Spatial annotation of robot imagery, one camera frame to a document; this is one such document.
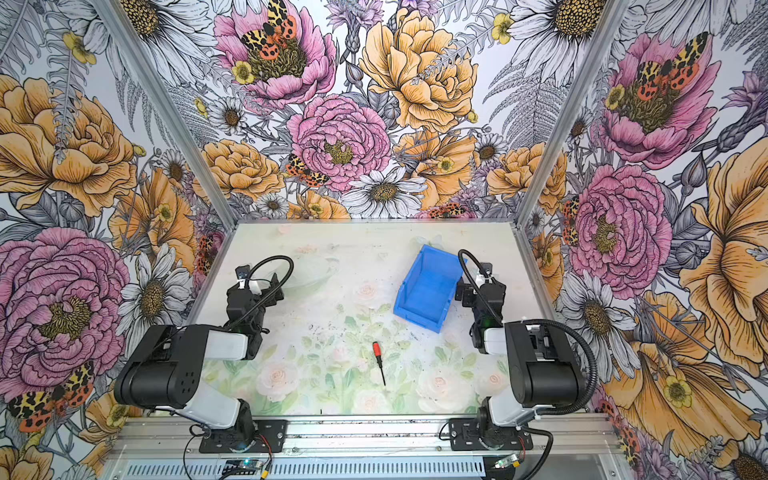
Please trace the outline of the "red handled screwdriver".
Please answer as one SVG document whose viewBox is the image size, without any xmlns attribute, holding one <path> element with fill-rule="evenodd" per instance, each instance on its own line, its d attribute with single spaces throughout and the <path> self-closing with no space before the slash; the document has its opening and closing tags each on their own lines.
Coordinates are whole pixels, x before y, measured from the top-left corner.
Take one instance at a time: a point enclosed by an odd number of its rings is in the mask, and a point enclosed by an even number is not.
<svg viewBox="0 0 768 480">
<path fill-rule="evenodd" d="M 374 341 L 372 343 L 372 350 L 376 360 L 377 367 L 381 375 L 382 385 L 385 386 L 386 377 L 385 377 L 384 368 L 383 368 L 383 356 L 382 356 L 381 346 L 378 341 Z"/>
</svg>

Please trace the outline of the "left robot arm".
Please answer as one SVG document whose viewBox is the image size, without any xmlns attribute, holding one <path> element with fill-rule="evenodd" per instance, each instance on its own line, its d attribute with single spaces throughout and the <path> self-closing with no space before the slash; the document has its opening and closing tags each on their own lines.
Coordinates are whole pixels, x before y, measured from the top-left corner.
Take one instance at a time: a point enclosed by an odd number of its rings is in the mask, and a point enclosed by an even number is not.
<svg viewBox="0 0 768 480">
<path fill-rule="evenodd" d="M 226 291 L 226 322 L 149 328 L 119 373 L 114 386 L 118 403 L 174 413 L 194 422 L 214 447 L 245 452 L 266 448 L 263 428 L 244 399 L 226 396 L 202 378 L 208 360 L 250 361 L 269 333 L 266 309 L 284 299 L 283 286 L 294 261 L 267 257 L 255 266 L 236 269 Z"/>
</svg>

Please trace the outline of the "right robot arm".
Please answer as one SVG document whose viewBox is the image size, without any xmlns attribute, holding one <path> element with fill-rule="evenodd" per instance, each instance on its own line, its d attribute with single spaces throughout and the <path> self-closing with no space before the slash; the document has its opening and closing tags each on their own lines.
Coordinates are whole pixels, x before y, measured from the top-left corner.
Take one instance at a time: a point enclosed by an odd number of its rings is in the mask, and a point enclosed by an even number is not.
<svg viewBox="0 0 768 480">
<path fill-rule="evenodd" d="M 592 381 L 581 373 L 570 346 L 574 335 L 550 320 L 504 322 L 505 295 L 506 286 L 493 279 L 488 264 L 475 279 L 464 274 L 456 285 L 455 299 L 473 314 L 473 346 L 502 359 L 509 385 L 485 397 L 475 419 L 448 422 L 454 451 L 529 448 L 525 429 L 533 420 L 572 413 L 592 395 Z"/>
</svg>

